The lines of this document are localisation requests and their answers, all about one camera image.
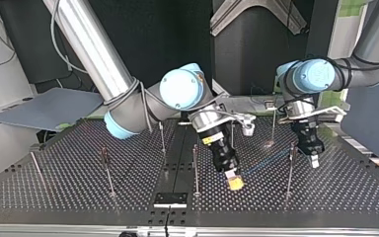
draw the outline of metal plate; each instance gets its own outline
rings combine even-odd
[[[165,121],[167,149],[173,142],[176,124],[175,120]],[[67,224],[83,220],[80,216],[66,223],[66,218],[57,219],[54,214],[37,215],[38,212],[55,212],[65,216],[96,214],[92,218],[98,213],[114,216],[108,222],[103,221],[107,219],[104,217],[100,224],[143,224],[139,218],[146,218],[144,224],[147,224],[149,217],[144,216],[152,207],[165,163],[161,132],[157,126],[154,127],[152,134],[146,130],[129,139],[118,140],[108,133],[101,120],[80,123],[36,154],[42,178],[31,159],[19,164],[20,167],[16,165],[14,172],[4,172],[5,178],[0,182],[0,211],[14,217],[22,216],[20,219],[6,218],[5,221],[32,221],[26,219],[29,213],[36,214],[33,222]],[[110,183],[100,160],[103,145],[108,147],[112,159],[110,171],[116,192],[114,198],[110,197]],[[135,215],[136,218],[121,219],[118,218],[119,213],[127,217]]]
[[[271,118],[257,119],[254,137],[244,137],[235,128],[246,184],[237,192],[228,189],[224,174],[214,170],[211,152],[197,140],[201,197],[191,196],[187,225],[379,227],[378,166],[340,142],[329,128],[319,129],[326,145],[321,166],[312,169],[300,155],[287,200],[288,148],[296,135],[289,125],[278,125],[274,145],[266,148],[271,123]]]
[[[278,125],[275,144],[265,148],[270,125],[270,118],[258,119],[254,137],[243,137],[236,127],[235,146],[246,186],[230,192],[223,175],[214,171],[210,152],[189,127],[177,128],[175,121],[166,121],[165,159],[159,129],[121,141],[108,134],[102,121],[82,122],[37,153],[45,186],[31,159],[0,175],[0,224],[158,229],[167,224],[171,232],[188,226],[253,232],[260,227],[379,229],[379,168],[328,128],[319,131],[327,148],[321,167],[313,170],[304,157],[298,157],[292,196],[286,202],[286,152],[296,137],[288,125]],[[193,169],[189,169],[197,142],[199,198],[192,195]],[[113,157],[114,199],[100,164],[102,145]],[[189,193],[188,207],[154,209],[159,192]]]

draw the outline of vertical metal rod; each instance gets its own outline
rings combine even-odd
[[[199,192],[199,183],[198,183],[198,166],[196,163],[196,144],[193,146],[192,149],[192,163],[193,163],[193,168],[195,170],[195,196],[199,197],[201,193]]]
[[[159,121],[159,129],[161,130],[161,137],[162,137],[162,152],[164,153],[164,156],[165,156],[165,153],[166,153],[166,149],[165,149],[165,137],[164,137],[164,133],[163,133],[163,125],[162,125],[162,122]]]
[[[110,174],[110,169],[108,167],[107,167],[107,176],[109,177],[110,188],[112,190],[111,193],[110,193],[110,196],[111,197],[115,197],[116,193],[115,193],[114,186],[113,186],[113,180],[112,180],[112,177],[111,177],[111,174]]]
[[[233,122],[231,123],[231,126],[232,126],[232,128],[231,128],[231,130],[232,130],[232,135],[231,135],[231,138],[232,138],[232,148],[235,148],[235,143],[234,143],[234,140],[235,140],[235,136],[234,136],[234,134],[233,134],[233,130],[234,130],[234,128],[235,128],[235,124],[233,124]]]
[[[270,132],[270,140],[265,144],[265,147],[272,147],[274,142],[274,136],[275,136],[275,121],[276,121],[276,95],[275,92],[273,94],[273,116],[272,116],[272,130]]]
[[[273,110],[273,117],[272,117],[272,134],[271,134],[271,141],[273,143],[273,137],[275,135],[275,120],[276,120],[276,95],[275,95],[275,92],[272,92],[272,95],[273,95],[273,107],[274,107],[274,110]]]
[[[273,117],[272,117],[272,132],[270,134],[270,140],[273,143],[273,138],[275,135],[275,120],[276,120],[276,110],[273,111]]]
[[[39,174],[39,177],[41,178],[41,182],[42,182],[42,184],[44,185],[44,187],[45,187],[45,180],[44,180],[44,176],[42,175],[42,171],[41,171],[41,168],[39,167],[39,165],[38,165],[38,161],[37,161],[37,158],[36,158],[36,155],[34,154],[34,152],[32,151],[32,152],[30,152],[30,155],[32,156],[32,158],[33,158],[33,161],[34,161],[34,164],[35,164],[35,166],[36,166],[36,169],[37,169],[37,171],[38,171],[38,174]]]
[[[291,142],[291,145],[290,145],[290,154],[289,154],[289,160],[290,160],[290,172],[289,172],[289,175],[288,175],[288,184],[287,184],[287,192],[286,192],[286,196],[285,196],[285,204],[288,204],[288,199],[290,198],[291,196],[291,179],[292,179],[292,173],[293,173],[293,161],[296,157],[296,152],[297,152],[297,149],[296,149],[296,145],[294,142]]]
[[[38,162],[37,162],[37,158],[36,158],[36,155],[34,154],[34,152],[30,152],[30,155],[32,156],[33,158],[33,161],[34,161],[34,164],[36,166],[36,169],[37,171],[41,174],[41,169],[39,168],[39,165],[38,165]]]

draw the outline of gray panel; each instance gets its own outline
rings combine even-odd
[[[53,88],[9,111],[0,122],[44,130],[60,131],[63,123],[74,124],[103,103],[100,94]]]
[[[350,111],[341,129],[379,156],[379,86],[350,89],[346,101]]]

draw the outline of black cable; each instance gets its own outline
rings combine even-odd
[[[342,66],[340,65],[340,68],[343,68],[343,69],[348,69],[348,70],[352,70],[352,71],[375,71],[375,70],[379,70],[379,64],[378,66],[374,66],[374,67],[364,67],[364,68],[359,68],[359,67],[347,67],[347,66]]]
[[[11,57],[3,62],[0,62],[0,66],[4,65],[4,64],[7,64],[8,62],[12,61],[12,59],[14,59],[15,57],[15,51],[12,53]]]
[[[365,64],[369,64],[369,65],[373,65],[373,66],[379,66],[379,62],[371,62],[371,61],[364,60],[364,59],[360,58],[359,56],[357,56],[354,52],[352,53],[352,56],[353,56],[356,60],[358,60],[358,61],[360,61],[360,62],[363,62],[363,63],[365,63]]]
[[[169,221],[170,212],[171,212],[171,207],[169,206],[168,215],[166,216],[165,227],[164,227],[164,229],[165,229],[165,237],[169,237],[168,221]]]
[[[347,67],[350,67],[350,62],[346,58],[342,58],[342,61],[346,64]],[[342,86],[339,91],[343,90],[343,88],[348,88],[350,81],[352,81],[352,70],[347,70],[346,85]]]

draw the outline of metal frame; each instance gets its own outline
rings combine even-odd
[[[225,0],[210,21],[211,34],[217,37],[233,20],[252,7],[265,7],[293,34],[297,35],[306,26],[297,8],[290,0]]]

